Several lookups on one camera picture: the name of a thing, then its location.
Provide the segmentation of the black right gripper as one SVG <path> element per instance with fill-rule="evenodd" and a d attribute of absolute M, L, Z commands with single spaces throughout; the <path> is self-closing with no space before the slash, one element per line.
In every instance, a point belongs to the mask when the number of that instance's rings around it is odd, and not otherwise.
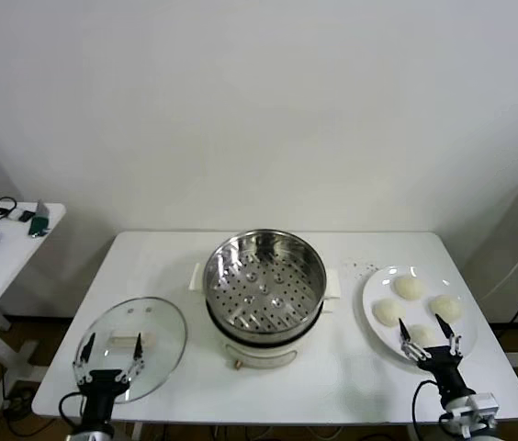
<path fill-rule="evenodd" d="M 449 348 L 447 346 L 422 348 L 411 339 L 406 325 L 402 319 L 399 319 L 400 348 L 405 356 L 417 364 L 420 369 L 430 372 L 434 376 L 441 402 L 451 402 L 473 395 L 475 391 L 467 386 L 458 370 L 462 360 L 461 336 L 455 334 L 451 325 L 440 314 L 436 313 L 434 316 L 448 341 Z"/>

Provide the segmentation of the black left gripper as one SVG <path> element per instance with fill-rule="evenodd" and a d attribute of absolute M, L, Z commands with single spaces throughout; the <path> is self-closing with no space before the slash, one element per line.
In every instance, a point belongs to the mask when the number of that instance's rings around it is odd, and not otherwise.
<path fill-rule="evenodd" d="M 76 383 L 82 384 L 79 386 L 79 391 L 85 396 L 83 423 L 109 422 L 116 398 L 130 388 L 130 382 L 140 375 L 144 367 L 141 334 L 138 334 L 132 359 L 123 371 L 120 369 L 96 369 L 91 370 L 88 374 L 86 367 L 95 339 L 95 333 L 85 335 L 77 347 L 73 361 Z"/>

